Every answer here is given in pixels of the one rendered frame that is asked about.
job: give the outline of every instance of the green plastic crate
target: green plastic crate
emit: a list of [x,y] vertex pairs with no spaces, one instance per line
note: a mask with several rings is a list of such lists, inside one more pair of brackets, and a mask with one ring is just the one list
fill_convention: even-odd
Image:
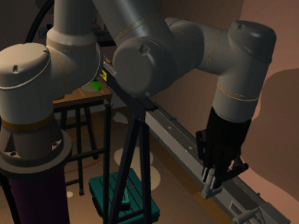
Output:
[[[108,213],[110,213],[111,209],[111,203],[113,201],[113,193],[115,189],[115,185],[117,182],[117,175],[118,172],[111,173],[109,176],[109,209]],[[99,206],[100,211],[103,211],[103,187],[104,187],[104,177],[98,176],[94,177],[89,180],[89,190],[91,192],[91,195],[93,197],[93,201],[95,203],[95,206]],[[134,170],[130,168],[129,176],[127,178],[127,185],[126,185],[128,195],[129,195],[129,201],[130,201],[130,210],[129,211],[120,211],[119,217],[131,214],[132,212],[136,212],[140,209],[142,209],[143,199],[142,199],[142,184],[138,178],[138,176],[135,174]],[[152,223],[158,222],[159,216],[160,216],[160,210],[158,206],[155,204],[153,199],[151,199],[152,202]],[[138,215],[131,219],[128,219],[126,221],[120,222],[121,224],[142,224],[144,215]]]

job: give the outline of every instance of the wooden tabletop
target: wooden tabletop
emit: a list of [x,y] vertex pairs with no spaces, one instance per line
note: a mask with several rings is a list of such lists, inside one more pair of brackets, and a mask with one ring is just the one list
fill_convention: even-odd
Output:
[[66,94],[63,99],[54,100],[53,101],[54,108],[74,106],[78,104],[85,104],[85,103],[90,103],[99,100],[111,99],[112,93],[103,84],[103,82],[100,81],[100,78],[98,78],[98,81],[100,82],[100,91],[87,92],[87,91],[83,91],[80,87],[77,90],[73,91],[72,94]]

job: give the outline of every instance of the brown wall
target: brown wall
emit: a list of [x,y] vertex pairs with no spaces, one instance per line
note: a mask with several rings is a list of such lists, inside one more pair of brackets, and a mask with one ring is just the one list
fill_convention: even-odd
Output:
[[[156,0],[156,3],[164,18],[187,18],[224,29],[235,20],[247,20],[274,29],[277,43],[273,61],[241,156],[258,175],[299,201],[299,92],[296,86],[299,81],[299,1]],[[0,1],[0,50],[24,43],[38,12],[35,0]],[[47,14],[41,27],[52,20],[53,15]],[[40,40],[36,35],[34,42],[45,44],[45,39]],[[102,50],[112,59],[116,48]],[[193,70],[150,99],[195,136],[196,131],[206,128],[217,80],[217,75]],[[255,184],[250,178],[246,183]]]

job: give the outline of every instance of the yellow sticker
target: yellow sticker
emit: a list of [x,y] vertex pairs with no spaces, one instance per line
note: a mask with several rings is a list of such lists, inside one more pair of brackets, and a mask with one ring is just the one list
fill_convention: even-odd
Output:
[[105,81],[107,81],[107,73],[106,73],[104,70],[102,70],[102,73],[100,74],[100,76],[101,76]]

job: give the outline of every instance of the black metal leg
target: black metal leg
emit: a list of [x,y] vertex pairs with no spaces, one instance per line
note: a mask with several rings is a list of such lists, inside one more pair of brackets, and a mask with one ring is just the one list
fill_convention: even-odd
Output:
[[[96,137],[94,136],[93,123],[91,121],[91,115],[90,115],[90,108],[85,107],[84,108],[84,113],[85,113],[85,118],[86,118],[86,121],[87,121],[87,129],[88,129],[91,149],[92,150],[97,150],[97,141],[96,141]],[[94,158],[94,160],[97,160],[99,158],[99,156],[95,155],[95,156],[93,156],[93,158]]]
[[15,224],[21,224],[20,217],[18,216],[17,206],[15,204],[14,196],[12,195],[11,187],[6,176],[0,174],[0,183],[2,185],[5,197],[7,199],[9,209],[11,210],[11,216]]
[[67,126],[67,110],[61,112],[61,129],[65,131]]
[[[81,144],[80,108],[76,109],[76,134],[77,134],[77,154],[81,154],[82,144]],[[82,196],[84,195],[82,159],[78,159],[78,172],[79,172],[79,195]]]
[[110,135],[111,135],[111,110],[110,104],[104,105],[105,121],[103,132],[103,224],[108,223],[109,208],[109,174],[110,174]]
[[144,224],[152,223],[152,196],[150,183],[150,129],[146,123],[141,123],[140,134],[140,165],[143,185]]
[[121,157],[120,170],[117,176],[117,183],[115,185],[108,224],[117,223],[118,215],[120,213],[121,201],[123,200],[123,192],[130,171],[130,166],[133,159],[140,124],[141,122],[137,120],[133,113],[131,113],[129,128],[126,134],[126,142],[123,147],[123,155]]

